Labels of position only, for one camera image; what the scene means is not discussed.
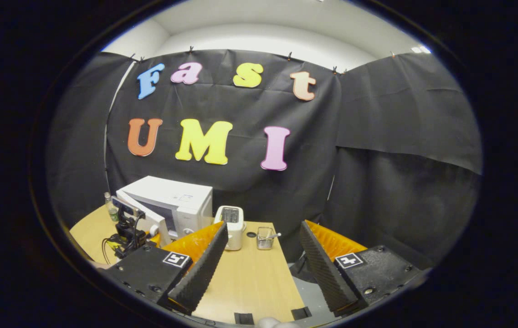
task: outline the black foam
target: black foam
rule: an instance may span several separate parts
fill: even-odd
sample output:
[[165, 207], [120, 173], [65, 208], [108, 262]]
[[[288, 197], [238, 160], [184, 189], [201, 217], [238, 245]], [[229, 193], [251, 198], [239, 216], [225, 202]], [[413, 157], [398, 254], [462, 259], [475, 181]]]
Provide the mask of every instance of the black foam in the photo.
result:
[[234, 322], [236, 324], [255, 324], [252, 313], [235, 313]]
[[301, 222], [300, 242], [329, 310], [334, 312], [335, 316], [354, 310], [358, 305], [358, 297], [340, 276], [340, 272], [305, 221]]
[[311, 311], [309, 311], [308, 307], [303, 307], [301, 309], [292, 310], [292, 315], [294, 320], [301, 320], [311, 316]]
[[221, 260], [224, 247], [228, 241], [226, 224], [223, 224], [217, 231], [206, 251], [200, 260], [192, 266], [190, 272], [168, 293], [168, 298], [177, 302], [169, 301], [170, 307], [184, 312], [187, 315], [196, 310], [198, 303], [206, 292], [208, 285], [215, 273], [216, 266]]

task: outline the toaster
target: toaster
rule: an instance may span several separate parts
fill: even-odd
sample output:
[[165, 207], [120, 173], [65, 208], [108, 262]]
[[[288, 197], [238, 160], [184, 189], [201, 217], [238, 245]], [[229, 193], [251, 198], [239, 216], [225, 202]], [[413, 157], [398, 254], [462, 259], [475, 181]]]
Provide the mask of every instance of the toaster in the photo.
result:
[[224, 249], [238, 251], [242, 247], [242, 232], [246, 228], [242, 208], [236, 206], [221, 206], [216, 212], [214, 223], [224, 221], [228, 230], [228, 242]]

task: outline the microwave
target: microwave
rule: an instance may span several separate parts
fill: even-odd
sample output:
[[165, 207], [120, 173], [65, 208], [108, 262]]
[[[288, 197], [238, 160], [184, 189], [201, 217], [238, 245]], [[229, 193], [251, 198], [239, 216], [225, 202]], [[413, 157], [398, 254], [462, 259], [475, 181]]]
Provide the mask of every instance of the microwave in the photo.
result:
[[208, 185], [146, 176], [119, 189], [117, 197], [134, 200], [133, 205], [146, 212], [150, 224], [159, 225], [161, 233], [167, 231], [169, 242], [209, 226], [214, 219], [212, 187]]

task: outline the ceiling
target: ceiling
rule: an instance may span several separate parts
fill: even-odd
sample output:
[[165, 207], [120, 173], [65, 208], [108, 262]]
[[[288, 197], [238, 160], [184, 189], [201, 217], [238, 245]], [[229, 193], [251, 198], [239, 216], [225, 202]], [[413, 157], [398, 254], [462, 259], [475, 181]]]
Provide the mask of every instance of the ceiling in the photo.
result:
[[170, 34], [207, 26], [252, 23], [313, 31], [384, 58], [419, 42], [344, 0], [188, 0], [155, 16]]

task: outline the yellow letter m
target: yellow letter m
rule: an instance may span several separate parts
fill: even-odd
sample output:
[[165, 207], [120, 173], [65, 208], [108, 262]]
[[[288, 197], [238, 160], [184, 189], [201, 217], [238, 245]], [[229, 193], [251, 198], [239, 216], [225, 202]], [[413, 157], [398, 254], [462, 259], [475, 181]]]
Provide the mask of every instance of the yellow letter m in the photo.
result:
[[177, 159], [191, 160], [191, 146], [196, 160], [200, 160], [208, 149], [208, 154], [204, 157], [204, 161], [207, 163], [224, 165], [228, 162], [228, 158], [225, 156], [226, 138], [228, 131], [232, 129], [231, 123], [217, 121], [206, 134], [202, 133], [198, 120], [187, 118], [180, 124], [184, 128], [184, 132], [182, 132], [180, 150], [176, 153]]

